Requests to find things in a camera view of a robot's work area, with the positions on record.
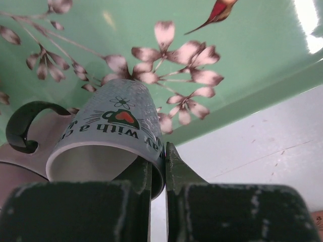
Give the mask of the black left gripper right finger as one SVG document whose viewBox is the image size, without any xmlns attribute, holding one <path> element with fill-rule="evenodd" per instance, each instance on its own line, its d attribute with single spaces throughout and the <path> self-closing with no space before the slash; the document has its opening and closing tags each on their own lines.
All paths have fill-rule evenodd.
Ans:
<svg viewBox="0 0 323 242">
<path fill-rule="evenodd" d="M 168 241 L 320 241 L 300 194 L 283 185 L 210 184 L 166 146 Z"/>
</svg>

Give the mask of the grey blue small mug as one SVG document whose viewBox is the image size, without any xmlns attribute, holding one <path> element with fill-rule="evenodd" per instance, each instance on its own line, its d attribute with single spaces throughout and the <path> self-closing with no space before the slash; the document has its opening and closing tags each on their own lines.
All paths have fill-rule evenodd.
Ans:
<svg viewBox="0 0 323 242">
<path fill-rule="evenodd" d="M 152 164 L 151 196 L 165 186 L 165 149 L 149 90 L 113 79 L 75 115 L 46 163 L 51 182 L 111 181 L 134 161 Z"/>
</svg>

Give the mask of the lilac mug black handle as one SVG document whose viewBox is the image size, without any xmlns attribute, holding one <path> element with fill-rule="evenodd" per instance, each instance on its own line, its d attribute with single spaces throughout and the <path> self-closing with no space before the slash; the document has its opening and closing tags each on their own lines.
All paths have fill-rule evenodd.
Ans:
<svg viewBox="0 0 323 242">
<path fill-rule="evenodd" d="M 65 108 L 32 101 L 18 108 L 6 127 L 1 145 L 1 204 L 17 187 L 46 183 L 46 163 L 62 133 L 73 119 Z"/>
</svg>

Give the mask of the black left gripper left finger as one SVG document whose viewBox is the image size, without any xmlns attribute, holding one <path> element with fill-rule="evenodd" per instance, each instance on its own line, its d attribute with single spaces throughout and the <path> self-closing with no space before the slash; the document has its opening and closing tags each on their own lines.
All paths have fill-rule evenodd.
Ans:
<svg viewBox="0 0 323 242">
<path fill-rule="evenodd" d="M 149 241 L 152 166 L 113 181 L 30 183 L 1 211 L 1 241 Z"/>
</svg>

